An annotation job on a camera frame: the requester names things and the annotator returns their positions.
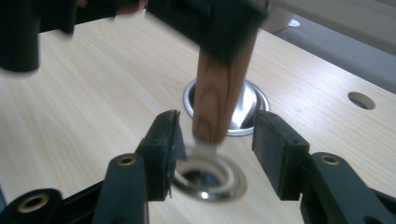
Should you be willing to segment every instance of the stainless steel cable grommet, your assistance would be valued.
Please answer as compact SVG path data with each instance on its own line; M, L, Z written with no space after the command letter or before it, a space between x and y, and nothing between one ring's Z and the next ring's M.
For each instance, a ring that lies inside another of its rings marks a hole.
M191 117L193 115L195 83L196 79L191 81L183 94L184 106ZM268 101L258 86L245 80L227 135L241 136L253 133L254 116L257 110L269 111Z
M232 161L199 155L177 162L174 183L190 196L211 202L236 199L248 186L244 173Z

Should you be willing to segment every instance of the black plastic part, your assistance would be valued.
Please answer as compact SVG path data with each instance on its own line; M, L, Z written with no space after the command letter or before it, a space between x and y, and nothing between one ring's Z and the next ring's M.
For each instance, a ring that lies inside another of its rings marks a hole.
M248 0L150 0L148 12L224 62L236 59L265 17Z
M40 17L41 31L61 30L73 34L77 0L35 0L35 13Z
M375 193L342 158L315 153L306 171L328 223L396 223Z
M0 67L32 72L39 66L39 18L31 0L0 1Z
M258 111L253 151L280 200L300 198L302 166L309 159L309 144L280 116Z
M61 193L56 189L33 190L10 203L0 214L0 223L63 223L58 216L62 204Z
M161 113L152 123L135 153L145 158L148 200L164 201L173 183L177 160L186 160L180 113Z
M64 223L91 223L101 188L102 181L64 199L64 208L60 214Z
M148 223L145 162L141 155L120 155L107 168L92 223Z

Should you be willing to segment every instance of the clamp jaw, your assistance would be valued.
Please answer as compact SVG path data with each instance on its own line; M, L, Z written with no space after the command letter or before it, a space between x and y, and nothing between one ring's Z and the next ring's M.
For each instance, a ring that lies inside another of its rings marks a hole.
M0 223L149 223L148 202L165 200L177 160L186 160L178 117L161 113L135 153L111 160L103 181L66 199L57 189L30 191L5 208Z
M368 188L352 167L309 144L280 116L259 111L253 151L276 195L298 201L305 223L396 223L396 199Z

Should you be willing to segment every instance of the grommet hole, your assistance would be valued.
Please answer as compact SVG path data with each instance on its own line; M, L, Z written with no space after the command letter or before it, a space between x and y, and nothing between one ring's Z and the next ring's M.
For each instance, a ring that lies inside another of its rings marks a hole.
M375 108L375 102L363 93L352 91L347 97L354 105L362 109L372 110Z
M221 185L220 181L215 175L206 171L189 171L183 174L183 176L191 183L208 188L215 188Z
M49 200L50 197L44 193L29 197L18 206L18 212L20 213L34 212L35 210L38 210L44 205L46 205Z

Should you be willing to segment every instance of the wooden tabletop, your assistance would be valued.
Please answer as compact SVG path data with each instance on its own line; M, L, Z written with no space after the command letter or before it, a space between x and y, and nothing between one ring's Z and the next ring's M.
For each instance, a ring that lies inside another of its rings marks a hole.
M41 34L40 48L37 73L0 71L0 186L8 203L32 189L59 189L65 198L97 183L169 109L181 111L193 146L182 95L196 76L198 47L162 22L144 13L93 21L77 26L73 39ZM247 79L311 152L341 156L369 187L396 197L396 95L264 31ZM354 105L351 92L375 108ZM219 148L247 176L242 198L206 203L174 188L172 199L149 203L150 222L303 223L299 202L276 197L251 141L227 137Z

